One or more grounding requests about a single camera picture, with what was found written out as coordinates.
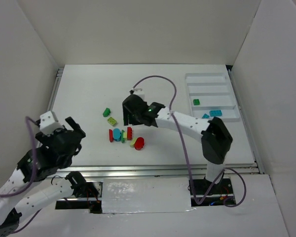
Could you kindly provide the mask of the blue rounded lego brick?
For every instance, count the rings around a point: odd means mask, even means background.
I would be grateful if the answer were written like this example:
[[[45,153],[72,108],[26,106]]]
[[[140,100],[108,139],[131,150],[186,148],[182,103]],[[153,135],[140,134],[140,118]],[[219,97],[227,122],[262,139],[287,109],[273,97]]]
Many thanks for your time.
[[[121,140],[121,130],[119,128],[115,128],[113,130],[113,139],[117,142]]]

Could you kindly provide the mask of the pale yellow sloped lego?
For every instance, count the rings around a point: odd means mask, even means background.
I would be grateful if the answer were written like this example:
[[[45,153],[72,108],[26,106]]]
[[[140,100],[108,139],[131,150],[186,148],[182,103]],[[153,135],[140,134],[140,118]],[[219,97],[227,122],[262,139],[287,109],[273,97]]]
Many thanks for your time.
[[[136,143],[137,139],[138,139],[138,138],[135,137],[135,138],[133,138],[133,139],[131,140],[131,142],[130,142],[130,147],[131,147],[131,148],[135,147],[135,143]]]

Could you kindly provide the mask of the red rounded lego brick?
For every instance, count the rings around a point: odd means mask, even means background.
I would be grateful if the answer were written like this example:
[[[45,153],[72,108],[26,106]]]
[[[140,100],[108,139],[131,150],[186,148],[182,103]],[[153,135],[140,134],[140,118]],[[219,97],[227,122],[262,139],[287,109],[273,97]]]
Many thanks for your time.
[[[139,151],[141,150],[143,147],[145,146],[145,140],[143,137],[138,137],[135,144],[134,144],[134,148]]]

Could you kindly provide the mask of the red curved lego brick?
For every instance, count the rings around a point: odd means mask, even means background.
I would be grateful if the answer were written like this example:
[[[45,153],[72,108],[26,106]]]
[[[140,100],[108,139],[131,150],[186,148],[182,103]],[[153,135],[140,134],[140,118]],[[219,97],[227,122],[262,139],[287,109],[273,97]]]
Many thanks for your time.
[[[112,129],[109,129],[109,141],[110,142],[113,142],[114,141],[114,138],[113,138],[113,130]]]

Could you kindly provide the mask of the small green square lego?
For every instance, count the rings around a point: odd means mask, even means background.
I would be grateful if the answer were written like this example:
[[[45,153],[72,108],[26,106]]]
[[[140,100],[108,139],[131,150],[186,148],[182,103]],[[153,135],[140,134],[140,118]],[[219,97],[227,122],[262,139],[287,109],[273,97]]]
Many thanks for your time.
[[[193,99],[193,105],[194,106],[199,106],[200,105],[200,100],[199,99]]]

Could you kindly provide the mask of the small teal lego brick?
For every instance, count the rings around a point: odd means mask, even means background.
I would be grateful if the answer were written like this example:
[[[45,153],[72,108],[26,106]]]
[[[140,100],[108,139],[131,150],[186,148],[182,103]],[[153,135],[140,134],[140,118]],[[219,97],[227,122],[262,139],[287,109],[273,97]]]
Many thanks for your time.
[[[203,116],[202,116],[202,118],[203,119],[208,119],[210,116],[208,115],[208,114],[204,114]]]

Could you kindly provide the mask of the blue long lego brick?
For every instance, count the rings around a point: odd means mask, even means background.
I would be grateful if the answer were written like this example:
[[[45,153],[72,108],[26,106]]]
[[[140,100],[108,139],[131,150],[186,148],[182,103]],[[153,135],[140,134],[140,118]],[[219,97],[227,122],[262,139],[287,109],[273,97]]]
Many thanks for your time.
[[[222,110],[210,110],[209,114],[211,117],[222,117]]]

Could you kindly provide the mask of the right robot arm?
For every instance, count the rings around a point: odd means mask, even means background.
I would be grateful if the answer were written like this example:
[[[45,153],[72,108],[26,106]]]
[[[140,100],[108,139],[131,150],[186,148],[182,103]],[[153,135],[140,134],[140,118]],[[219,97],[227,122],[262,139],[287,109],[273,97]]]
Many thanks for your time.
[[[166,128],[186,135],[201,143],[203,157],[207,160],[205,180],[218,184],[223,177],[224,160],[233,138],[224,122],[218,118],[195,118],[172,111],[163,104],[148,105],[140,96],[129,95],[122,102],[125,125],[145,125]]]

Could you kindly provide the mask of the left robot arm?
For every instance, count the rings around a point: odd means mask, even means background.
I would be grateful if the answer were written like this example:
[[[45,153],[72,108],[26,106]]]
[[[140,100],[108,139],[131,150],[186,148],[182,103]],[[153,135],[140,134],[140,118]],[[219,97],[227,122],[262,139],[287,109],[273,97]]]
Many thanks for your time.
[[[33,195],[29,191],[59,169],[72,164],[82,149],[86,134],[72,117],[65,119],[67,129],[48,112],[34,121],[25,118],[32,148],[17,163],[10,178],[0,188],[0,237],[22,231],[20,223],[29,216],[36,217],[46,206],[58,199],[92,197],[99,191],[87,182],[79,171],[72,171],[57,183]]]

